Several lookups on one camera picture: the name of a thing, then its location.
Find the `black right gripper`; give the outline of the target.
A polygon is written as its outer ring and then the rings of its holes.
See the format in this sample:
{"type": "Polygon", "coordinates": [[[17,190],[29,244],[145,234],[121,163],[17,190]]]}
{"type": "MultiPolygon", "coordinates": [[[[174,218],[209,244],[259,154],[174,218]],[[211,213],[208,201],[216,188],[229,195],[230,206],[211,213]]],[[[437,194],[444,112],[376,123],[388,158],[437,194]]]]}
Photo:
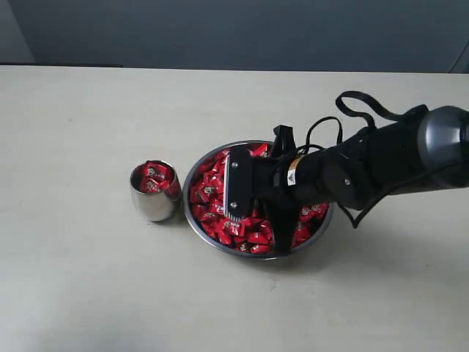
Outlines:
{"type": "Polygon", "coordinates": [[[301,156],[293,127],[278,125],[267,158],[255,161],[253,189],[272,230],[275,254],[289,254],[301,205],[337,203],[363,210],[381,192],[372,155],[375,131],[359,131],[336,146],[301,156]]]}

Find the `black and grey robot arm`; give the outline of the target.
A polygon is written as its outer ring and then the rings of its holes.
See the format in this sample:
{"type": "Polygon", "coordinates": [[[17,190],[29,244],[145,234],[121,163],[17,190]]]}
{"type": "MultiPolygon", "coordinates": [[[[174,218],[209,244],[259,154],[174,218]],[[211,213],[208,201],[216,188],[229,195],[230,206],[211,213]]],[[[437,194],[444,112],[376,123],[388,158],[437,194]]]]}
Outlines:
{"type": "Polygon", "coordinates": [[[386,196],[468,187],[468,112],[417,106],[336,146],[255,161],[253,172],[273,248],[288,253],[305,205],[335,203],[357,227],[386,196]]]}

